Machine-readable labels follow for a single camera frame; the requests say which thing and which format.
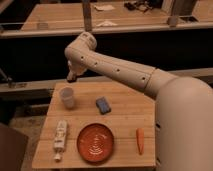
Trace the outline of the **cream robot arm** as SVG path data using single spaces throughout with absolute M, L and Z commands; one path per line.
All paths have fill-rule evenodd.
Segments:
M 156 171 L 213 171 L 213 88 L 193 77 L 106 56 L 81 33 L 65 48 L 76 75 L 90 69 L 155 101 Z

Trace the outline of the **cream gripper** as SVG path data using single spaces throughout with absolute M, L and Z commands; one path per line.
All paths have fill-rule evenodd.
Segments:
M 75 62 L 69 61 L 68 67 L 69 67 L 69 74 L 66 78 L 68 83 L 76 82 L 77 80 L 76 76 L 83 75 L 86 72 L 86 69 L 83 66 Z

